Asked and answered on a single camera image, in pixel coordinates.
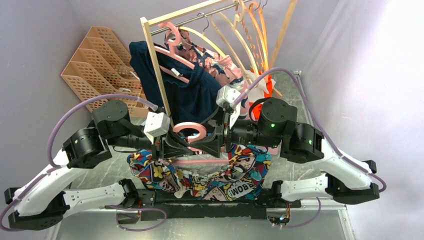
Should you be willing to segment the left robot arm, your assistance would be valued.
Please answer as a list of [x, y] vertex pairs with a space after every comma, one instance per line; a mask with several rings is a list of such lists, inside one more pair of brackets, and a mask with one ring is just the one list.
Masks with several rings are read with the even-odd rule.
[[84, 173], [112, 157], [110, 147], [150, 150], [155, 157], [190, 155], [188, 144], [171, 130], [153, 139], [143, 126], [131, 123], [128, 106], [109, 100], [92, 111], [88, 127], [77, 130], [64, 143], [49, 165], [22, 187], [4, 192], [8, 232], [48, 229], [73, 214], [97, 207], [136, 211], [141, 206], [139, 192], [130, 179], [86, 190], [69, 190], [68, 185]]

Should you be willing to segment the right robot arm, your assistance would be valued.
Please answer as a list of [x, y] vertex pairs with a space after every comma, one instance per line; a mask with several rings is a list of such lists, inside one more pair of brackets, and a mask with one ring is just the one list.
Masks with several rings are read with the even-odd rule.
[[212, 134], [189, 145], [215, 157], [229, 151], [232, 144], [279, 148], [281, 158], [322, 170], [320, 176], [309, 179], [274, 181], [269, 199], [275, 207], [314, 197], [331, 198], [345, 205], [358, 205], [380, 197], [378, 185], [371, 180], [377, 170], [373, 160], [347, 161], [322, 131], [298, 122], [297, 108], [282, 99], [267, 97], [256, 103], [261, 105], [257, 121], [230, 123], [229, 111], [219, 109]]

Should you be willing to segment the comic print shorts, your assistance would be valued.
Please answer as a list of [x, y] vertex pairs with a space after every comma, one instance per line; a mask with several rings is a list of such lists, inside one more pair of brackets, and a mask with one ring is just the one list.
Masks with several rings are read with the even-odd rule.
[[255, 199], [263, 189], [272, 156], [253, 145], [233, 144], [224, 165], [184, 166], [176, 159], [153, 159], [151, 150], [131, 153], [126, 161], [131, 173], [147, 190], [160, 190], [180, 199], [188, 193], [199, 200]]

